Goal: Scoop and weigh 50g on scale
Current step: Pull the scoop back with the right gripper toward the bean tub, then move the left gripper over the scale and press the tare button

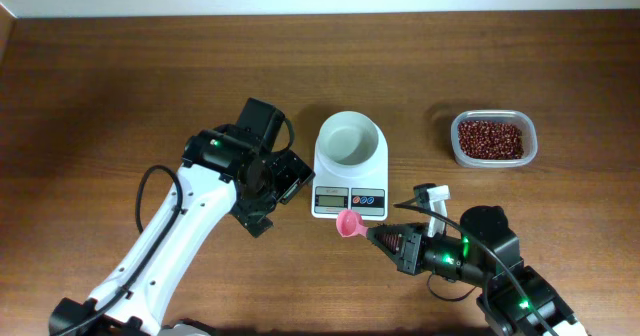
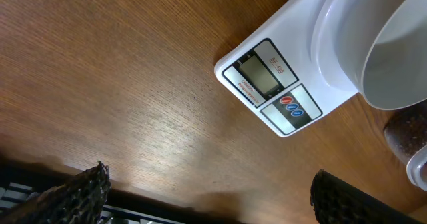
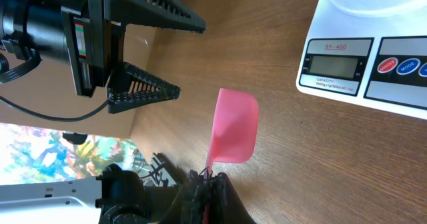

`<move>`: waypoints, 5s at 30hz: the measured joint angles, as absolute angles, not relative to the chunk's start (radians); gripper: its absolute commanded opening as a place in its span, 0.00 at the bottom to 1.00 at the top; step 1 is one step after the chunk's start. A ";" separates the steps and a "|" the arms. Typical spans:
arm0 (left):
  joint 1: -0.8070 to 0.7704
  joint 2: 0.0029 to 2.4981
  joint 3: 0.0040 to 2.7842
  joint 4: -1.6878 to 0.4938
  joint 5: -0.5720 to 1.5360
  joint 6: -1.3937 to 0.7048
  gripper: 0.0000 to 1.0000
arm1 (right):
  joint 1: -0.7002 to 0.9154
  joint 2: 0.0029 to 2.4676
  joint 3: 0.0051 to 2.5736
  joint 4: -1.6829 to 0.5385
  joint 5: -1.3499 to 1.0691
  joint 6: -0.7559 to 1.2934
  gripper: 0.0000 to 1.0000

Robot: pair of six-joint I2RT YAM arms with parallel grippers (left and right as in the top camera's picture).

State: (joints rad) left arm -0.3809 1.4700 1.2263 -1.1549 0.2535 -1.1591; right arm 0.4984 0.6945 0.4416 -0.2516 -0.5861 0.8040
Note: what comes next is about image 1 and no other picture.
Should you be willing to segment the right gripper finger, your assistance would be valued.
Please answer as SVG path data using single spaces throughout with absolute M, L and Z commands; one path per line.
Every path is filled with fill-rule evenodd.
M 373 238 L 371 242 L 394 263 L 398 271 L 404 270 L 404 237 Z
M 366 237 L 378 246 L 402 246 L 413 234 L 413 227 L 404 225 L 379 225 L 369 228 Z

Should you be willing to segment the pink measuring scoop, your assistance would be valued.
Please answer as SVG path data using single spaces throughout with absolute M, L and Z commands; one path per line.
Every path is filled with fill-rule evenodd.
M 343 238 L 367 237 L 368 228 L 364 225 L 361 214 L 350 209 L 343 210 L 338 214 L 336 228 Z

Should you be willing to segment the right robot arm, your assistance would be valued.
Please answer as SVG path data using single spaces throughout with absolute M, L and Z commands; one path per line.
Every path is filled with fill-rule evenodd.
M 458 222 L 417 205 L 398 207 L 429 215 L 460 234 L 458 238 L 429 235 L 426 223 L 370 228 L 366 238 L 399 272 L 411 276 L 428 272 L 479 288 L 476 304 L 496 335 L 589 335 L 554 287 L 524 263 L 519 238 L 501 207 L 472 207 Z

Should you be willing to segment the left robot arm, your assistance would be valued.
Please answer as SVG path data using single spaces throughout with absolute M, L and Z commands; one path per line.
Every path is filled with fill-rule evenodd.
M 205 129 L 186 143 L 172 186 L 134 246 L 84 302 L 62 299 L 49 318 L 52 335 L 213 335 L 201 322 L 163 323 L 170 300 L 215 226 L 233 216 L 251 236 L 272 227 L 314 177 L 290 147 L 275 150 L 291 121 L 275 106 L 250 98 L 238 120 Z

